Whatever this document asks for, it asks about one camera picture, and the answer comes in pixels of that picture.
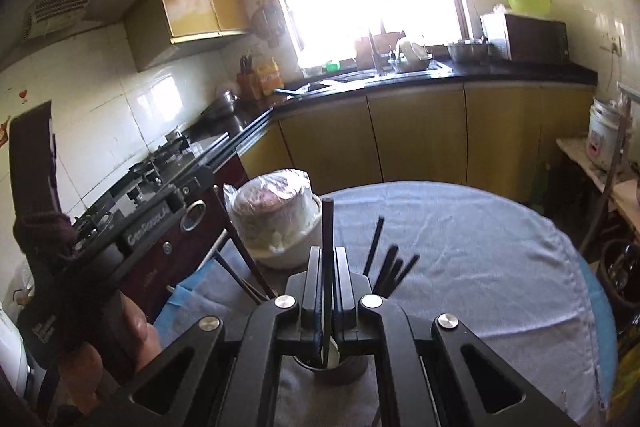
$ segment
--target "metal bolt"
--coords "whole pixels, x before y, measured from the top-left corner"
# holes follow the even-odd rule
[[[276,297],[275,303],[278,308],[286,309],[291,308],[296,303],[296,299],[291,295],[280,295]]]
[[[458,325],[458,318],[451,313],[443,313],[438,317],[438,324],[446,330],[453,330]]]
[[[200,319],[198,325],[202,331],[217,330],[220,325],[220,319],[217,317],[204,317]]]
[[[370,293],[363,296],[362,299],[360,299],[360,302],[362,302],[362,305],[365,308],[378,308],[382,306],[382,297],[380,295],[373,295],[373,293]]]

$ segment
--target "yellow bottle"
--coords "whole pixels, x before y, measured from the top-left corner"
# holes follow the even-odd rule
[[[269,96],[274,89],[284,87],[280,77],[280,70],[275,58],[271,57],[271,61],[264,65],[256,66],[255,73],[260,79],[260,87],[265,96]]]

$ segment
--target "microwave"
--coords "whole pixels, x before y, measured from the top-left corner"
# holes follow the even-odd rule
[[[511,13],[487,13],[480,19],[498,57],[535,64],[570,63],[563,22]]]

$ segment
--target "finger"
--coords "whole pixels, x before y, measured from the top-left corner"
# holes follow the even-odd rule
[[[138,359],[136,360],[136,372],[140,371],[147,363],[151,362],[160,354],[160,336],[158,330],[151,324],[146,325],[146,341],[140,347]]]
[[[142,342],[146,341],[146,316],[144,312],[126,295],[122,296],[122,307],[130,331]]]
[[[102,359],[98,351],[83,343],[60,357],[58,370],[71,399],[83,414],[88,414],[99,403],[95,392],[102,379]]]

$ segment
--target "round table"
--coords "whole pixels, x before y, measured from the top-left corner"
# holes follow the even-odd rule
[[[352,271],[362,273],[376,220],[385,216],[370,277],[391,244],[405,260],[419,253],[391,297],[407,314],[431,320],[453,313],[574,420],[604,425],[616,364],[613,318],[593,274],[550,220],[481,190],[431,182],[329,196],[334,245],[346,247]],[[249,277],[231,242],[222,255]],[[286,275],[265,272],[284,289]],[[255,308],[217,263],[194,277],[177,287],[156,321],[165,344],[204,315],[228,319]],[[368,426],[377,405],[372,362],[360,380],[327,387],[289,357],[283,360],[276,425]]]

